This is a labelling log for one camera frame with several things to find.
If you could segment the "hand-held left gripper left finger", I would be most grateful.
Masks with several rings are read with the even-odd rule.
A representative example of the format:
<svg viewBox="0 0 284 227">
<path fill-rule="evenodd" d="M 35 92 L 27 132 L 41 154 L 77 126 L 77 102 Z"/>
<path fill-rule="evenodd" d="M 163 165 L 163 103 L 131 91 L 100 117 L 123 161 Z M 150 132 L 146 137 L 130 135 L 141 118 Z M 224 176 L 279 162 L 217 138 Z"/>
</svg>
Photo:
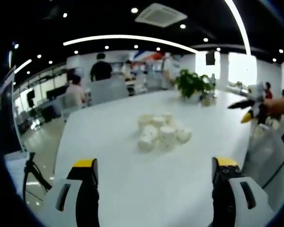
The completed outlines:
<svg viewBox="0 0 284 227">
<path fill-rule="evenodd" d="M 80 160 L 46 194 L 41 222 L 45 227 L 98 227 L 98 201 L 98 161 Z"/>
</svg>

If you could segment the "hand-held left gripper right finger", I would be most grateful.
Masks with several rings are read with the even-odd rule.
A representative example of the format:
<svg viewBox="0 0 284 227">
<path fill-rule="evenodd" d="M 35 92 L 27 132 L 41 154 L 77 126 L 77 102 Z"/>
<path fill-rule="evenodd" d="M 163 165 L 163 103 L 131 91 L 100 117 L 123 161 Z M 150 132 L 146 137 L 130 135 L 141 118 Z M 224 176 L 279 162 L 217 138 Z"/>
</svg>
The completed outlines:
<svg viewBox="0 0 284 227">
<path fill-rule="evenodd" d="M 231 158 L 213 157 L 213 227 L 265 227 L 275 215 L 268 195 Z"/>
</svg>

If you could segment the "person's right hand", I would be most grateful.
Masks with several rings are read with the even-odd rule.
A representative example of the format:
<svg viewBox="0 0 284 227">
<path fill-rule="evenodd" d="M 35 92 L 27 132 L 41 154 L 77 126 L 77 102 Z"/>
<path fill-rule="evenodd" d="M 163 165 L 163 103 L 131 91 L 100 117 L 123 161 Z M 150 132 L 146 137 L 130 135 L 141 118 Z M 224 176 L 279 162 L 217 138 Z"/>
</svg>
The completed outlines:
<svg viewBox="0 0 284 227">
<path fill-rule="evenodd" d="M 264 105 L 267 109 L 267 114 L 272 115 L 280 115 L 280 107 L 278 99 L 265 99 Z"/>
</svg>

